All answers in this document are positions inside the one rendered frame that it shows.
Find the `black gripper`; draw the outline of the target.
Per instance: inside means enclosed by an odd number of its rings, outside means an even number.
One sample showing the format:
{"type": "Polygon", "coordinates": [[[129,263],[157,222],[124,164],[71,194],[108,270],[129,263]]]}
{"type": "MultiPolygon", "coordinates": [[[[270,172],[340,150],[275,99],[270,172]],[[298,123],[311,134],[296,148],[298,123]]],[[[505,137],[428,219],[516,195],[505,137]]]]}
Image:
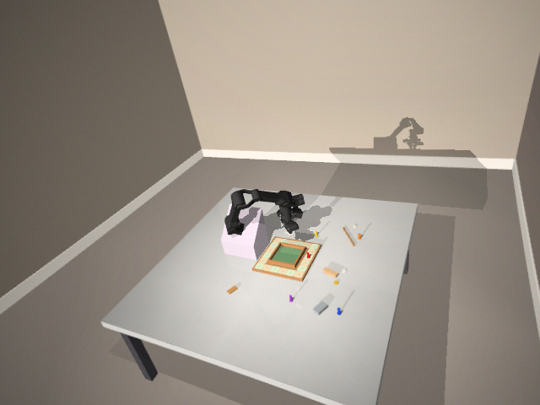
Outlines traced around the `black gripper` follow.
{"type": "Polygon", "coordinates": [[[298,224],[296,222],[294,222],[293,220],[291,220],[291,213],[292,213],[291,208],[287,212],[282,212],[282,211],[280,211],[280,209],[277,211],[278,216],[281,214],[281,216],[279,216],[281,218],[280,221],[282,222],[284,228],[290,234],[292,234],[292,231],[295,231],[295,230],[299,229],[298,224]]]}

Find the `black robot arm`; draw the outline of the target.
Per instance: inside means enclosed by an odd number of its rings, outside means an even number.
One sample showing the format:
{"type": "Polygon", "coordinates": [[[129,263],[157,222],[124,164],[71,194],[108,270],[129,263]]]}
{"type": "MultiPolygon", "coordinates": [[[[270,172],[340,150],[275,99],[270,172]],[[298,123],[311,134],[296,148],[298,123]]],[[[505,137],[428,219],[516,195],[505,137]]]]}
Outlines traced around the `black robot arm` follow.
{"type": "Polygon", "coordinates": [[[231,194],[232,206],[229,215],[225,217],[225,226],[228,235],[237,234],[242,235],[244,225],[240,223],[239,214],[242,209],[249,208],[256,202],[269,202],[275,203],[279,206],[280,211],[287,212],[292,210],[291,219],[302,217],[302,210],[298,207],[305,204],[305,200],[302,194],[292,196],[291,192],[265,192],[258,189],[246,190],[242,189],[231,194]],[[252,195],[252,200],[246,204],[243,193],[252,195]]]}

